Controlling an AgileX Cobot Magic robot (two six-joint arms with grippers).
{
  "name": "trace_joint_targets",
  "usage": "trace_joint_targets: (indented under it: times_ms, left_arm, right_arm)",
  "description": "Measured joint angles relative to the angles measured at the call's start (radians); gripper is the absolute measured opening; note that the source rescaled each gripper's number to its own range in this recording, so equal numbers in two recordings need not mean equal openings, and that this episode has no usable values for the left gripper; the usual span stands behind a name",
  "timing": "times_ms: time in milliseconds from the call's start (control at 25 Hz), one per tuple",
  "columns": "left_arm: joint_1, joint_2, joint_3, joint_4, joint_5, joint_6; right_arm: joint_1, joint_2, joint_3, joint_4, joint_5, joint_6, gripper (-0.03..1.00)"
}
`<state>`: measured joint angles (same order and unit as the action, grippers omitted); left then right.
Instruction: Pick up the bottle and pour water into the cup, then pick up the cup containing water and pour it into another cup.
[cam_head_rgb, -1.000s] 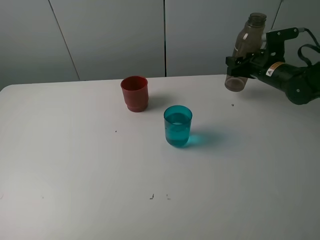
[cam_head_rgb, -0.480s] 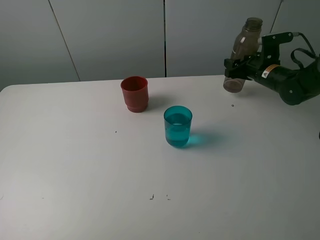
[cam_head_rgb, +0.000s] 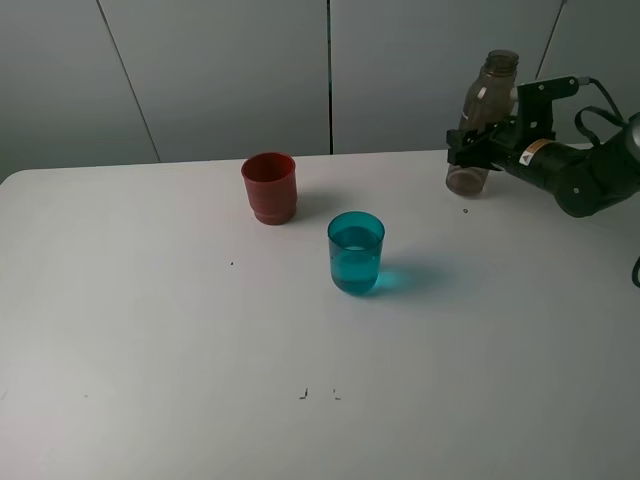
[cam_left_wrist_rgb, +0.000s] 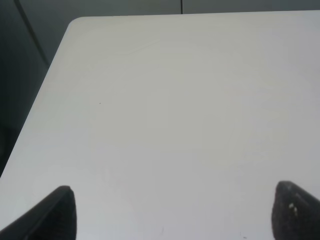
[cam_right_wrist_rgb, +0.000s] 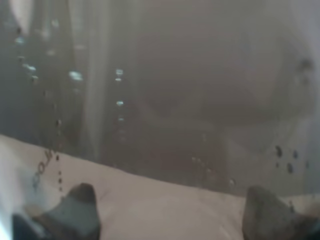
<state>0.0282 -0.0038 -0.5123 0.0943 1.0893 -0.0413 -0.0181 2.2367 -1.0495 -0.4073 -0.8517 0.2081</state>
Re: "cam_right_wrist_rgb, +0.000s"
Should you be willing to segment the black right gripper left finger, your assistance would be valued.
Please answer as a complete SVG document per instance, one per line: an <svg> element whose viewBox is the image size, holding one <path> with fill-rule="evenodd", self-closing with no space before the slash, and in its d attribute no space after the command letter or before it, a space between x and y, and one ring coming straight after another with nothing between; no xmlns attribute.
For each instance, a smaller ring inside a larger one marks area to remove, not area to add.
<svg viewBox="0 0 320 240"><path fill-rule="evenodd" d="M13 240L99 240L100 236L96 193L89 183L74 186L51 209L29 204L12 214Z"/></svg>

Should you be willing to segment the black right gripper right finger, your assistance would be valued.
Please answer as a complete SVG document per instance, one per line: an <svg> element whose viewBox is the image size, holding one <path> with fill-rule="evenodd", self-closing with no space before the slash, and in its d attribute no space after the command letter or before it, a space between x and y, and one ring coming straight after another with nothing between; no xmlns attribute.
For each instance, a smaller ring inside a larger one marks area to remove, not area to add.
<svg viewBox="0 0 320 240"><path fill-rule="evenodd" d="M245 240L318 240L320 219L295 212L269 190L252 186L242 217Z"/></svg>

